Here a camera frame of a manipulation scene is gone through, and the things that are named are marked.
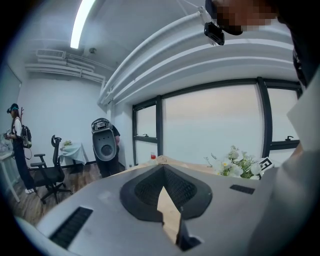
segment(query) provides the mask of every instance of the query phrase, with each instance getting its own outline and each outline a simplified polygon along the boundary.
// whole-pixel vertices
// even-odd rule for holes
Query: black vent
[[[246,194],[250,194],[250,195],[252,195],[255,192],[254,188],[247,187],[247,186],[240,186],[240,185],[232,185],[230,189],[243,192]]]
[[[62,248],[68,248],[92,212],[93,210],[83,207],[76,209],[74,213],[50,237],[51,241]]]

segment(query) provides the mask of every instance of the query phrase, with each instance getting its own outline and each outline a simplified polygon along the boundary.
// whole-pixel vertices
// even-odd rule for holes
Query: wooden floor
[[[71,190],[73,193],[82,189],[85,185],[100,179],[99,169],[96,164],[83,166],[83,172],[81,173],[70,174],[71,170],[69,168],[63,169],[63,171],[65,174],[63,183],[66,185],[66,189]],[[40,221],[43,215],[56,206],[53,195],[45,200],[46,204],[41,204],[40,198],[47,193],[47,189],[44,186],[37,189],[40,198],[36,193],[26,194],[24,183],[21,180],[14,185],[14,190],[20,198],[20,202],[18,203],[10,192],[7,197],[13,214],[34,226]],[[68,192],[59,192],[57,195],[59,202],[62,202],[69,196],[70,194]]]

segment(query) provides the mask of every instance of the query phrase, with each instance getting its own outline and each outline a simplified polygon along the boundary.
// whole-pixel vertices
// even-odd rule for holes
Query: speaker grille
[[[51,235],[50,240],[61,246],[68,248],[78,232],[86,223],[93,210],[79,207],[73,214]]]

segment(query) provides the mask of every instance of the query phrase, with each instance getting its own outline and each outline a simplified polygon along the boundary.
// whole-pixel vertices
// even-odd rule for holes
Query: black mesh
[[[139,220],[162,222],[163,216],[157,206],[163,187],[184,220],[201,216],[213,196],[206,183],[165,164],[125,183],[120,190],[121,203]]]
[[[175,207],[179,210],[181,206],[195,196],[197,187],[168,169],[165,169],[164,175],[165,190],[168,192]]]
[[[157,206],[160,192],[164,186],[164,175],[161,169],[157,170],[141,182],[135,188],[135,195],[149,206]]]

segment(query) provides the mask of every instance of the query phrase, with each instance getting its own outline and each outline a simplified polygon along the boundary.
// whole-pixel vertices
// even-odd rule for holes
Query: white flowers
[[[258,175],[261,172],[261,166],[258,162],[251,165],[250,171],[253,175]]]
[[[211,164],[209,158],[204,159],[213,168],[213,173],[222,176],[231,176],[244,179],[259,180],[263,175],[262,169],[258,161],[253,155],[248,155],[247,152],[241,151],[235,146],[231,146],[230,152],[223,160],[217,159],[211,154],[214,162]]]
[[[232,167],[229,170],[229,176],[239,177],[244,173],[244,170],[240,166],[232,164]]]
[[[229,154],[229,158],[232,160],[236,160],[239,157],[239,153],[237,151],[231,151]]]
[[[228,169],[231,167],[231,160],[226,158],[222,161],[222,166],[224,169]]]

